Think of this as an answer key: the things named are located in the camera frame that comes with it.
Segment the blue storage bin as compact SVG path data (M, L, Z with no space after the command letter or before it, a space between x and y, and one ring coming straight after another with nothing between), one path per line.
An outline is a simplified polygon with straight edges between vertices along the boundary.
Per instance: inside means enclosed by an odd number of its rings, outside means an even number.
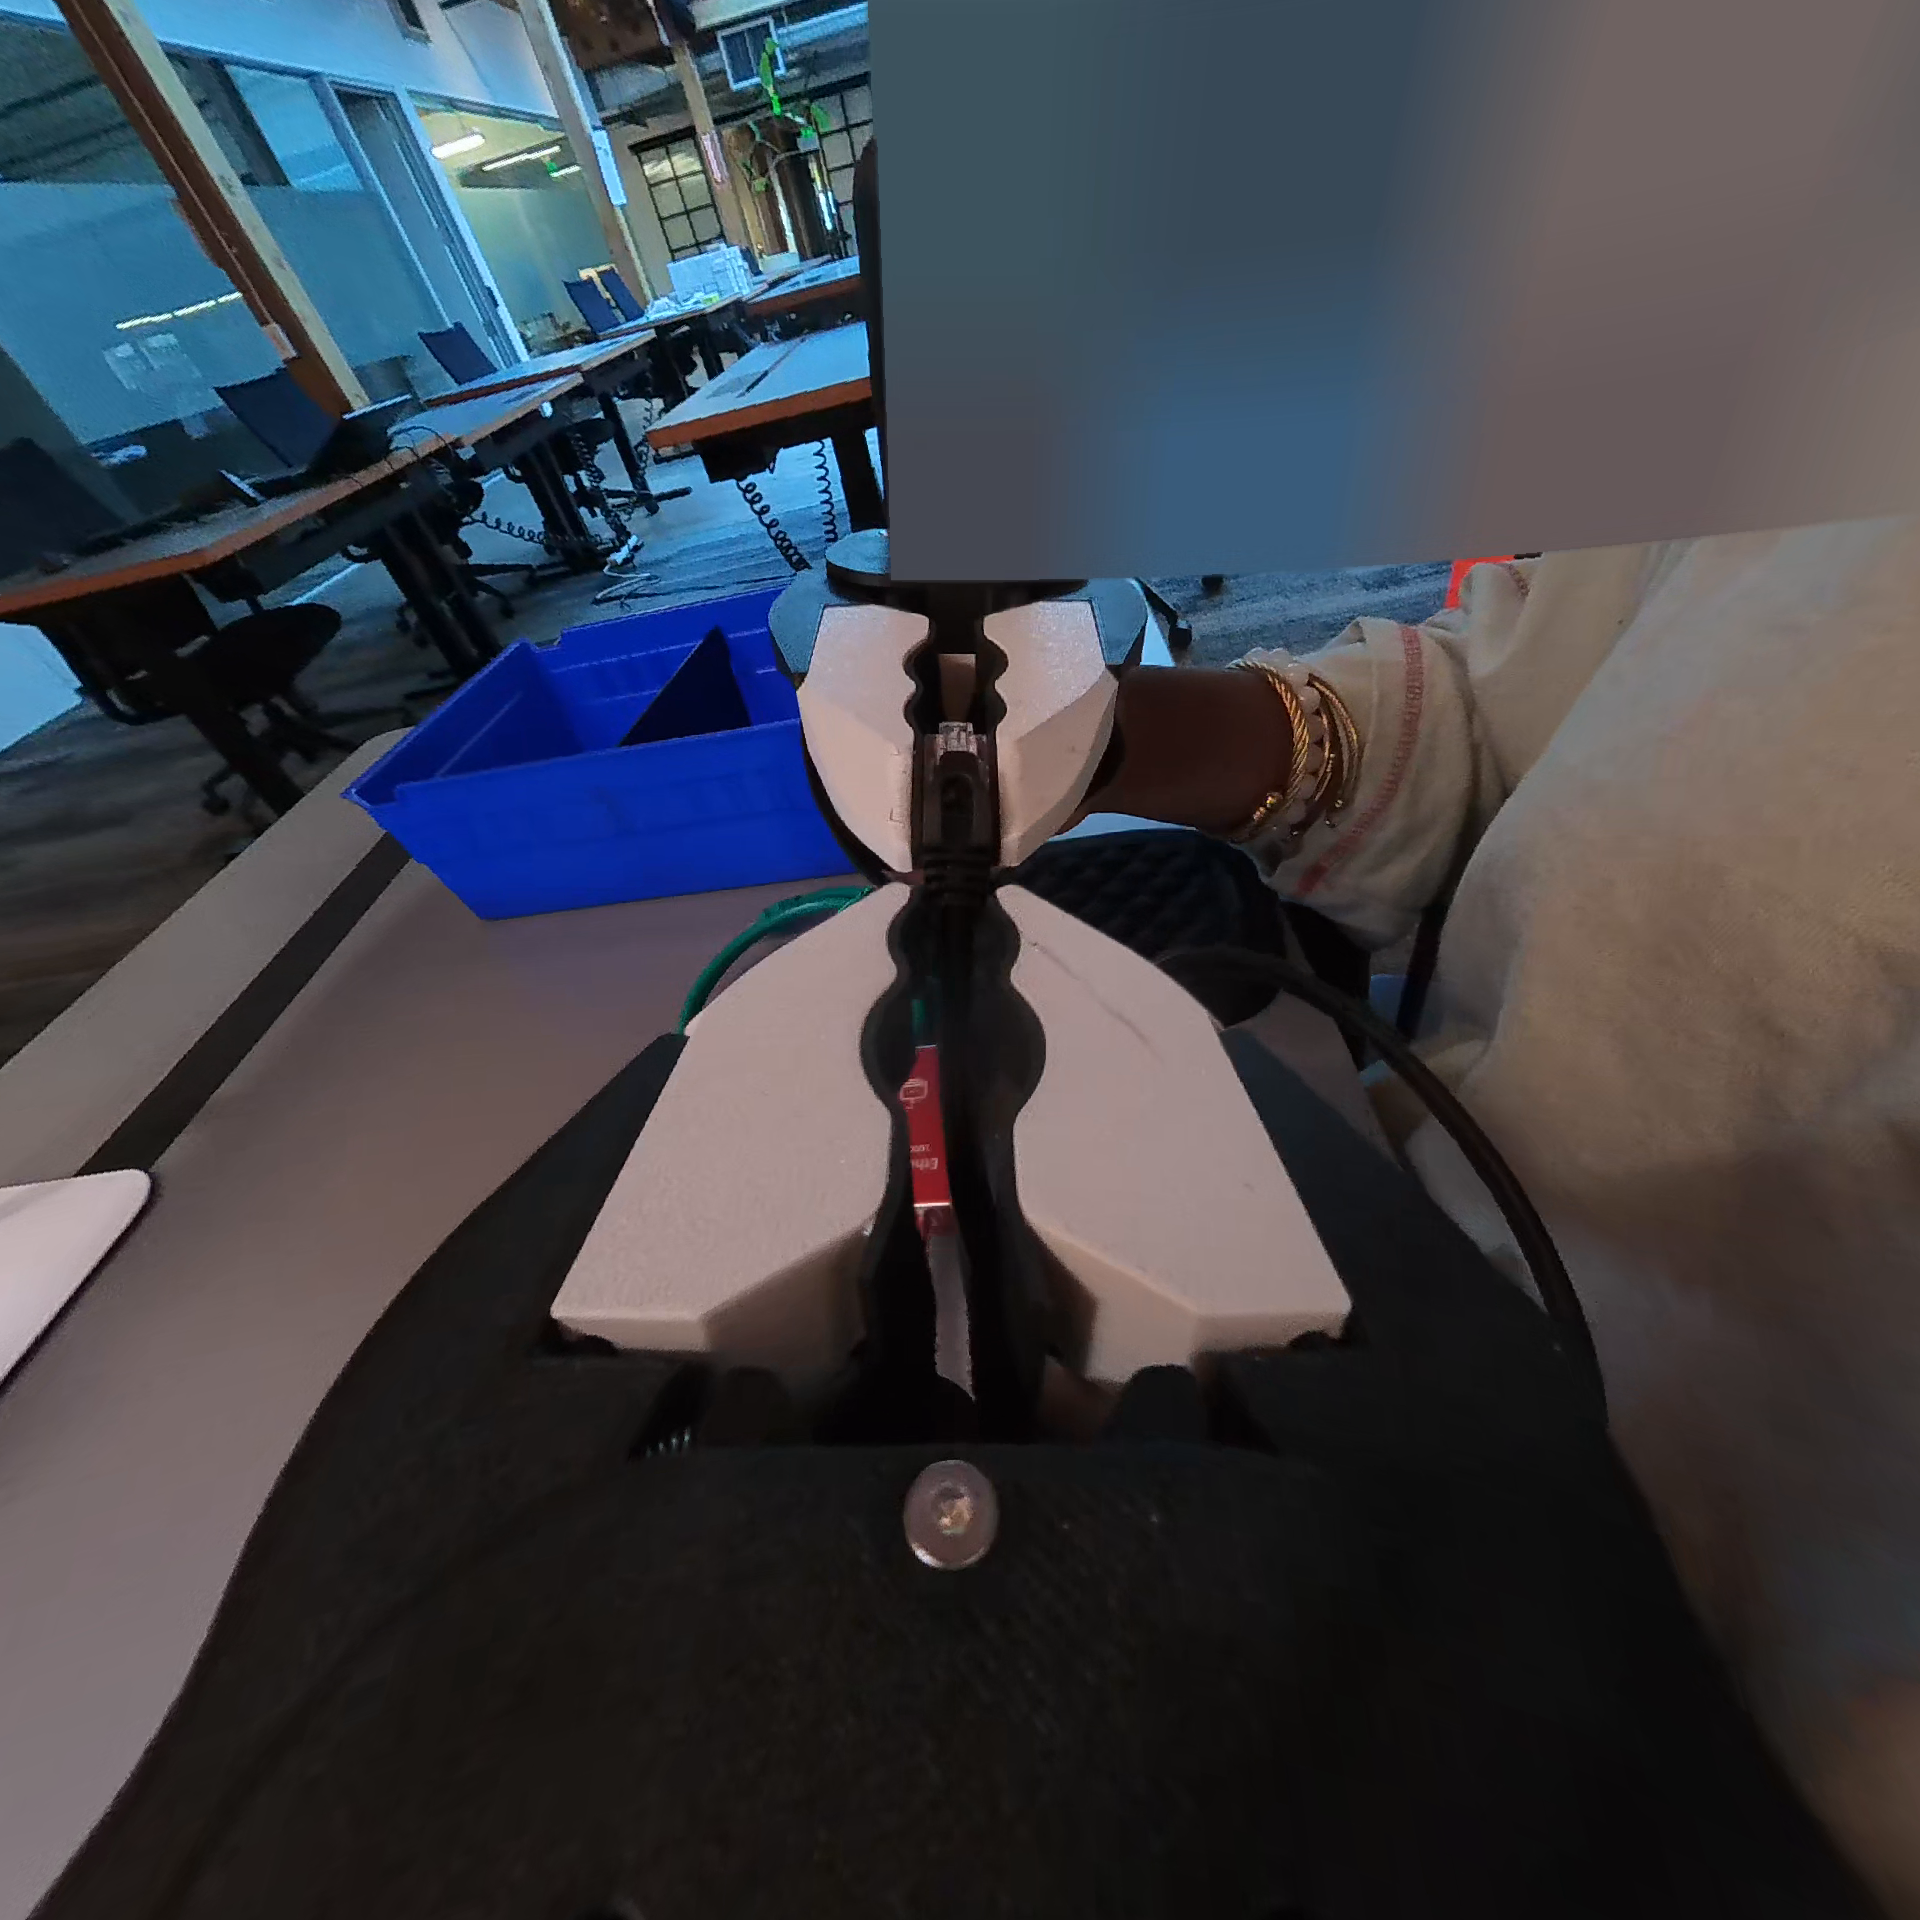
M809 791L775 598L740 592L516 640L345 794L484 921L847 872ZM711 626L751 724L623 749Z

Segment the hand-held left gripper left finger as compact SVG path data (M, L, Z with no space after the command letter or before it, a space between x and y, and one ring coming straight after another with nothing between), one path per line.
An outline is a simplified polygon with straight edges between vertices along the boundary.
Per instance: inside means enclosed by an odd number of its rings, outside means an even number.
M551 1304L573 1335L823 1385L862 1335L857 1269L893 1118L862 1031L897 984L901 881L763 954L692 1022Z

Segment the black office chair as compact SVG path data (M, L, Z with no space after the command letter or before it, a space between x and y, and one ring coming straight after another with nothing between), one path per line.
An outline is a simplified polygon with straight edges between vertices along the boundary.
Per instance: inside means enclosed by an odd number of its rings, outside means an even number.
M75 600L45 636L114 724L185 721L218 751L222 769L202 784L207 813L233 812L236 784L278 818L303 794L289 759L348 751L299 688L342 624L327 605L254 608L222 624L191 583L161 583Z

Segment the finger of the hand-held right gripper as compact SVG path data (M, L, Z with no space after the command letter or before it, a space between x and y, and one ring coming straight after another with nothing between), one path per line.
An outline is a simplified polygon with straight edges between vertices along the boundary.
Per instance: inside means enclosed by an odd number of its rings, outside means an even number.
M884 602L796 602L791 613L812 798L862 872L909 876L921 613Z
M1085 598L998 608L985 614L980 632L1002 656L993 745L996 871L1005 872L1089 807L1114 742L1117 681Z

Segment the red ethernet splitter box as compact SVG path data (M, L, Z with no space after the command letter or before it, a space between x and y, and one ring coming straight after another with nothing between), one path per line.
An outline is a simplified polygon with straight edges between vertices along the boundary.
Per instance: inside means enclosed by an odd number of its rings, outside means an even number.
M913 1068L901 1084L909 1190L923 1234L954 1226L954 1182L943 1125L942 1050L934 1041L916 1045Z

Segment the white board stand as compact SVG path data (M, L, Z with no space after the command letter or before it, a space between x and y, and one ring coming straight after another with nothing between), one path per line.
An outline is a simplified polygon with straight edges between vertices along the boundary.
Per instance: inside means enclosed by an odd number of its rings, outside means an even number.
M140 1168L2 1185L2 1381L132 1231L154 1199Z

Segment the wooden office desk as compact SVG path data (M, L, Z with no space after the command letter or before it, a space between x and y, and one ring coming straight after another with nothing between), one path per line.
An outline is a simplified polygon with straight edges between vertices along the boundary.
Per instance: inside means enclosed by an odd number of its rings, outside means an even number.
M47 624L75 600L174 583L251 605L324 560L359 550L387 568L417 613L418 631L461 686L499 656L501 645L463 566L427 520L441 495L439 477L452 460L461 460L466 473L510 465L533 473L546 486L543 513L557 546L598 560L603 550L588 536L546 455L548 442L567 434L567 398L580 388L579 374L565 374L443 402L407 421L397 448L371 469L239 502L50 570L27 568L5 581L5 624L47 638Z
M713 481L746 481L786 448L826 442L857 533L887 524L865 320L762 342L645 429L657 455L692 453Z

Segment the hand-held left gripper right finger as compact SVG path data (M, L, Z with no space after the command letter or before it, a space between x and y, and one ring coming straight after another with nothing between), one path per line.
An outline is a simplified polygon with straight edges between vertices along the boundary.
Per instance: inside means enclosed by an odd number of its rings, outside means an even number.
M1042 1069L1015 1188L1058 1280L1069 1367L1145 1367L1339 1337L1353 1301L1202 1002L1138 953L998 889Z

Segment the person's grey sweatshirt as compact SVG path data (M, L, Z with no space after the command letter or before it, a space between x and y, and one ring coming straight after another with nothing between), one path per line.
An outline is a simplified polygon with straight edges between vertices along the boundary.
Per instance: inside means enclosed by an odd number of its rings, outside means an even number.
M1796 1785L1916 1916L1916 518L1558 554L1444 1065Z

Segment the black dimpled wrist pad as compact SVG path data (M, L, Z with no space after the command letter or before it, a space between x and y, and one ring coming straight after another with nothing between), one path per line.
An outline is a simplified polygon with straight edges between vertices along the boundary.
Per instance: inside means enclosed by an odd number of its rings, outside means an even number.
M1009 881L1149 962L1215 946L1298 953L1258 864L1190 830L1055 837L1012 868Z

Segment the grey desk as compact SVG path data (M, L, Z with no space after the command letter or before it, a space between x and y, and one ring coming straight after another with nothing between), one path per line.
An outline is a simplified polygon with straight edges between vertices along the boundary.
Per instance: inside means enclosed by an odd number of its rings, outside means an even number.
M5 1916L154 1738L399 1284L802 889L484 921L412 864L150 1159L135 1231L5 1385Z

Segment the person's right forearm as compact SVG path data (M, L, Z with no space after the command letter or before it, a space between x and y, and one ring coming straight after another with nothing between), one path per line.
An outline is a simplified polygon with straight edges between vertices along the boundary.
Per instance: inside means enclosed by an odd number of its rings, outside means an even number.
M1557 558L1476 564L1459 605L1419 626L1355 618L1313 656L1266 652L1331 745L1335 695L1358 769L1317 820L1295 799L1258 837L1282 897L1370 953L1404 942L1566 718L1575 686L1557 645Z

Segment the wooden post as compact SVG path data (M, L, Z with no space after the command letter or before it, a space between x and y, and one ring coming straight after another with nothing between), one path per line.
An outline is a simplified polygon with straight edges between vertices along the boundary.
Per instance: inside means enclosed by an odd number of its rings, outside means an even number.
M130 2L61 2L59 13L172 186L207 261L243 297L299 390L329 416L367 393L262 221L202 106Z

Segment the person's right hand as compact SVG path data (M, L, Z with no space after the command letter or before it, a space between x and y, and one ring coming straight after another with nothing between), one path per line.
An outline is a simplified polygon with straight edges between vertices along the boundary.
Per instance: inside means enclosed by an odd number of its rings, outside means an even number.
M1117 681L1089 809L1231 837L1298 782L1301 745L1259 666L1141 664Z

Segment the black bin divider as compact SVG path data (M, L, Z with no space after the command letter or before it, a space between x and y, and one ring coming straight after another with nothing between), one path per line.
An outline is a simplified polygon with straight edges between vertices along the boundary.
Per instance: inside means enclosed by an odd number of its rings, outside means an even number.
M626 726L623 749L747 729L751 709L737 679L730 638L711 626Z

